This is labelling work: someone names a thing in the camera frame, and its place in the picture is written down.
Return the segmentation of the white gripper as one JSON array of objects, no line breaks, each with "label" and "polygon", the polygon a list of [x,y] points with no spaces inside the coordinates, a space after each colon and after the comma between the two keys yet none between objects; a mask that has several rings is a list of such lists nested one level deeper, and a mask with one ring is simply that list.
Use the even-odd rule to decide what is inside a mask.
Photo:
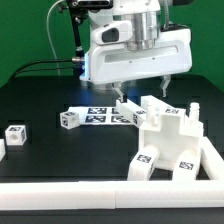
[{"label": "white gripper", "polygon": [[87,80],[96,85],[114,83],[120,102],[126,103],[120,82],[163,76],[160,88],[166,97],[170,75],[187,72],[192,66],[190,29],[162,32],[152,48],[129,50],[127,43],[134,36],[131,28],[129,21],[116,21],[91,32]]}]

